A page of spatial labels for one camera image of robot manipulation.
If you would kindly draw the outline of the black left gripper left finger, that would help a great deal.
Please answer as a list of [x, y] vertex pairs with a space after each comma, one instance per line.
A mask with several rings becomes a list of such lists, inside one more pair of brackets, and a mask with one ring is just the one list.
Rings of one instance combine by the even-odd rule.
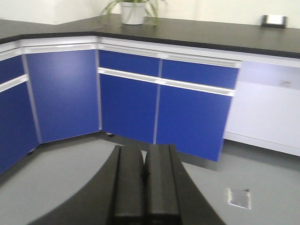
[[143, 156], [138, 147], [120, 146], [114, 225], [143, 223], [143, 165]]

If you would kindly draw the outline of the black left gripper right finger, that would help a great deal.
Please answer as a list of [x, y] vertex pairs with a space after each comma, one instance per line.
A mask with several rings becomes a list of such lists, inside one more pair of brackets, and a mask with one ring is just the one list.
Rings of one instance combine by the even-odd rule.
[[154, 144], [145, 159], [145, 216], [147, 225], [179, 225], [180, 210], [169, 147]]

